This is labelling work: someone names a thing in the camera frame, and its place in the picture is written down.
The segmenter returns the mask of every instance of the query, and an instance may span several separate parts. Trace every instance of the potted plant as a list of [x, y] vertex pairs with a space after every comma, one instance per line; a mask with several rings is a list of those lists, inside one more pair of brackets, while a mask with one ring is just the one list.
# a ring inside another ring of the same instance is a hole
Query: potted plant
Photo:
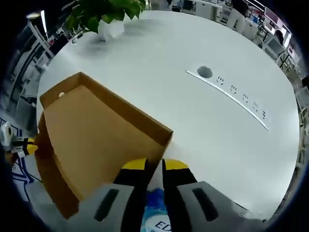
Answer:
[[79, 0], [66, 25], [69, 30], [93, 31], [107, 41], [124, 31], [125, 15], [139, 18], [145, 6], [145, 0]]

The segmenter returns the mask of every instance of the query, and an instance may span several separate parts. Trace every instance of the white flower pot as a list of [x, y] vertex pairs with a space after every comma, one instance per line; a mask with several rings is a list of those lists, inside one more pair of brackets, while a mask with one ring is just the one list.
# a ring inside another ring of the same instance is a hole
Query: white flower pot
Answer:
[[123, 21], [113, 20], [110, 24], [102, 19], [98, 23], [98, 35], [103, 41], [116, 38], [125, 31]]

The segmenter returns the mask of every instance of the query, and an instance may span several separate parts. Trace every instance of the table surface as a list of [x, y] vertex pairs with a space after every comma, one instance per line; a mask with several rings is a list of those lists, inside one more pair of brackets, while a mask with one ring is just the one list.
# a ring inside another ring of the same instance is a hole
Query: table surface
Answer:
[[[270, 129], [186, 72], [197, 64], [255, 96], [270, 115]], [[198, 181], [253, 217], [274, 214], [295, 168], [299, 119], [292, 85], [254, 43], [201, 17], [145, 11], [112, 41], [89, 32], [68, 43], [42, 75], [38, 96], [79, 71], [174, 130], [166, 158], [188, 164]], [[41, 113], [38, 100], [37, 119]]]

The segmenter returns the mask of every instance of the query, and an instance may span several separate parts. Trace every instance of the power outlet strip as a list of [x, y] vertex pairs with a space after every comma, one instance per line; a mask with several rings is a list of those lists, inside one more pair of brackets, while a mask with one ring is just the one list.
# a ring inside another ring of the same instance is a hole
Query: power outlet strip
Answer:
[[212, 70], [206, 66], [196, 65], [186, 72], [228, 96], [252, 115], [267, 131], [269, 130], [270, 116], [262, 102], [253, 96], [249, 96], [245, 89], [238, 87], [240, 85], [227, 77], [213, 74]]

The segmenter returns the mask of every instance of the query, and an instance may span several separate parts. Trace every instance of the cardboard box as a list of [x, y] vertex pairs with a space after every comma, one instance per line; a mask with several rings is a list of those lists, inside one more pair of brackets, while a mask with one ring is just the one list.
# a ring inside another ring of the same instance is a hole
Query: cardboard box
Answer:
[[44, 186], [65, 218], [130, 160], [155, 169], [172, 130], [80, 72], [40, 97], [35, 144]]

